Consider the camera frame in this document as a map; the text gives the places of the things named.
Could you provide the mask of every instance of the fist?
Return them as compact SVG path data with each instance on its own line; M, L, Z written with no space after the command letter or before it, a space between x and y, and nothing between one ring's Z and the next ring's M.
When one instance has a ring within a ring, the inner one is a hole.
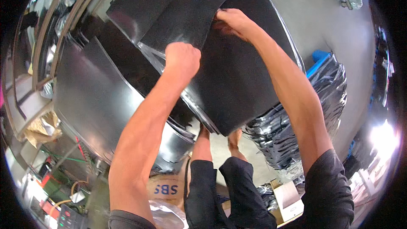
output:
M164 72L171 73L187 85L199 70L201 51L190 43L170 43L165 48Z

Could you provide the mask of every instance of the hand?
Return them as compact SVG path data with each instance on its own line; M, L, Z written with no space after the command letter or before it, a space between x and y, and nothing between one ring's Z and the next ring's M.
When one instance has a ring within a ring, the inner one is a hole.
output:
M246 42L251 42L256 31L261 29L239 9L219 9L215 19L219 21L214 24L214 28L225 34L236 35Z
M172 74L185 86L199 70L201 51L194 48L190 43L170 43L165 48L165 56L164 72Z

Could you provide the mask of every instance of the plastic-wrapped bundle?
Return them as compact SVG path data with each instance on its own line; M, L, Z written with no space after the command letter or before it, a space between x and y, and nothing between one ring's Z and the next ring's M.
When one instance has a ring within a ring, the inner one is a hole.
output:
M319 96L325 126L333 138L346 104L345 68L336 61L333 54L330 54L326 59L318 61L315 68L310 69L307 77ZM297 138L281 104L249 122L246 132L265 155L267 163L275 169L289 172L290 166L300 161ZM293 176L297 178L301 174L302 172L297 172Z

